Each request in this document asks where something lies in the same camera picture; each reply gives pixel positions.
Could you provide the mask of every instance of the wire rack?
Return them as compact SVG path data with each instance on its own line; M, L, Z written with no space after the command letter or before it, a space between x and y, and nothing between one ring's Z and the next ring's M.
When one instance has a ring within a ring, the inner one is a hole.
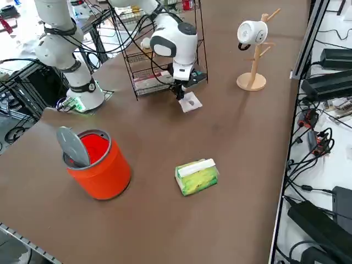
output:
M199 3L194 0L161 0L163 5L168 9L168 11L174 14L181 14L185 11L192 11L199 9ZM135 24L140 18L145 15L145 12L141 9L133 9L131 11L118 12L121 20L125 25Z
M201 9L201 0L160 0L162 4L170 11L175 14L181 14L181 13L189 13L192 12L194 15L188 16L193 18L194 21L190 21L189 19L187 22L192 23L198 32L198 49L197 49L197 60L196 64L200 65L200 60L199 60L199 50L202 48L204 51L204 56L205 58L204 65L202 65L202 68L204 69L203 73L208 73L208 67L207 67L207 59L206 59L206 49L205 49L205 39L204 39L204 29L203 29L203 18L202 18L202 9ZM120 15L120 17L123 19L124 23L125 21L127 23L137 23L141 16L143 16L144 13L140 12L139 10L135 10L132 13L126 13L124 15ZM126 63L126 68L128 71L128 74L130 76L131 84L136 96L136 99L138 100L139 96L145 96L154 92L160 92L160 91L166 91L169 90L169 85L165 84L157 84L150 86L145 89L138 89L135 84L136 78L154 78L153 72L151 70L151 63L150 63L150 58L152 56L151 51L145 51L146 54L139 52L138 49L135 47L130 47L123 51L123 57L125 59ZM172 60L169 58L164 58L156 55L155 53L153 54L153 59L156 59L158 64L161 64L159 60L163 61L163 65L161 66L162 68L165 65L168 65L168 63L171 63ZM154 67L154 72L159 73L161 70L158 67Z

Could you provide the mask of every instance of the metal wire shelf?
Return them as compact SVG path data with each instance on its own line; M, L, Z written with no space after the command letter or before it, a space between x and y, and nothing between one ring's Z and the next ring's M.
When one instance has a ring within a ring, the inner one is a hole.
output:
M199 9L199 3L195 0L164 0L164 6L169 12L181 14L187 11ZM131 12L121 13L119 16L125 25L137 23L145 15L142 10L133 9Z
M167 64L164 65L160 65L160 67L165 68L167 66ZM160 73L162 70L160 70L160 68L158 67L153 67L153 71L155 74ZM138 70L133 72L133 78L145 78L145 77L149 77L151 76L153 77L153 71L152 69L144 69L144 70ZM165 84L157 84L157 85L153 85L151 87L148 88L144 88L144 89L138 89L136 87L135 81L133 80L133 89L136 93L137 96L143 96L143 95L148 95L154 92L160 92L160 91L164 91L164 90L168 90L169 89L169 85L165 85Z
M201 45L202 43L203 43L203 39L199 39L199 40L198 40L198 47L200 47L200 45ZM151 58L151 56L152 56L152 52L146 52L146 54L147 54L147 55L145 55L145 54L142 53L142 52L136 52L136 53L132 53L132 54L126 53L125 60L126 60L128 63L142 62L142 61L148 60L148 59ZM156 58L156 57L159 57L159 56L154 53L153 58Z
M202 72L205 74L208 74L201 0L159 0L159 1L161 4L165 6L166 9L168 9L169 12L172 12L175 14L192 11L194 15L180 16L180 18L185 19L189 23L192 23L197 30L199 39L197 43L198 48L196 51L197 54L196 54L195 65L198 65L198 67L200 66L202 69ZM133 13L134 21L133 21L133 18L131 18L130 16L131 14L124 14L125 17L122 17L122 14L120 14L120 17L123 20L129 23L132 23L132 22L137 22L141 18L141 16L144 15L143 12L132 12L132 13ZM155 80L156 78L153 76L153 72L150 69L150 66L151 66L150 59L152 55L151 51L146 51L144 53L144 52L138 51L136 48L128 48L128 49L122 50L122 54L123 54L127 72L129 74L130 81L133 87L133 91L137 100L139 96L144 96L155 92L169 90L169 85L158 83ZM158 58L156 60L156 63L158 64L171 63L171 61L167 60L167 57L160 57L155 53L153 55L153 59L154 58ZM160 68L157 66L155 66L153 69L156 74L161 71Z
M135 90L135 93L137 94L137 96L143 96L143 95L152 94L154 92L161 92L161 91L167 91L167 90L169 90L168 85L160 84L160 85L148 87L146 89Z

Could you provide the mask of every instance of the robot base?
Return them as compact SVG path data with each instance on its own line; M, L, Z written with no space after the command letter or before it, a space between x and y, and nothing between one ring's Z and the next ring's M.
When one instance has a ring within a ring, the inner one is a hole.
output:
M251 79L251 73L244 73L237 78L237 85L246 91L259 91L262 90L266 85L266 79L261 74L256 74L254 82L251 87L247 87Z
M96 83L94 92L77 93L72 90L67 91L67 96L73 98L77 104L75 111L84 113L88 110L95 109L104 103L104 93Z

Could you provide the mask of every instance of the wooden stand base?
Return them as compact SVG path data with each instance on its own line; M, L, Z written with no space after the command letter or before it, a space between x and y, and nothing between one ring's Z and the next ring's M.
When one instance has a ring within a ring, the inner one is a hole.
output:
M251 73L244 73L237 78L237 85L246 91L259 91L262 90L266 85L266 79L261 74L256 74L254 82L251 87L247 87L251 80Z

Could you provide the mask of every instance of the brown table surface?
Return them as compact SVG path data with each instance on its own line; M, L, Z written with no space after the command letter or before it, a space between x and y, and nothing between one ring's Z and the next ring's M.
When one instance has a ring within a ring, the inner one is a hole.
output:
M261 60L260 92L236 78L250 70L237 49L245 19L282 8L269 23L277 46ZM111 100L94 116L45 110L0 159L0 221L65 264L265 263L287 156L296 86L289 80L304 35L305 0L202 0L209 84L195 88L203 107L184 114L170 92L136 101L121 58L95 78ZM128 189L91 199L68 175L55 137L100 128L133 170ZM213 158L219 182L183 197L175 166Z

